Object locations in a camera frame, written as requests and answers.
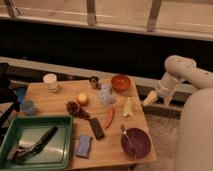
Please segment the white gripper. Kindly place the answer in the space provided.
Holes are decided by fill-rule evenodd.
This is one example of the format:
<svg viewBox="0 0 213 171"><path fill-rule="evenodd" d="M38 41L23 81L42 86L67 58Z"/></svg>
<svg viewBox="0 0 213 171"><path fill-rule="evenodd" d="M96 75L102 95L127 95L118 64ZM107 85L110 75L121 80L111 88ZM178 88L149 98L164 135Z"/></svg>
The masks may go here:
<svg viewBox="0 0 213 171"><path fill-rule="evenodd" d="M158 82L155 90L152 90L143 101L144 106L148 106L158 100L158 96L164 98L164 105L169 106L172 101L172 97L176 91L177 86L181 83L181 80L172 76L169 73L165 73L162 79Z"/></svg>

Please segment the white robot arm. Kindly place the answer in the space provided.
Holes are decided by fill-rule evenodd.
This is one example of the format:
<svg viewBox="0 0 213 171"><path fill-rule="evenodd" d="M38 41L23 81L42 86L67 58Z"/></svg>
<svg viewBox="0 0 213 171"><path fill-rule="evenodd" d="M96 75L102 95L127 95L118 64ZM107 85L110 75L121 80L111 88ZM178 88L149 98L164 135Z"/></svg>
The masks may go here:
<svg viewBox="0 0 213 171"><path fill-rule="evenodd" d="M184 81L196 87L182 109L175 171L213 171L213 73L198 68L193 59L177 55L169 56L164 66L165 74L143 106L159 98L168 105Z"/></svg>

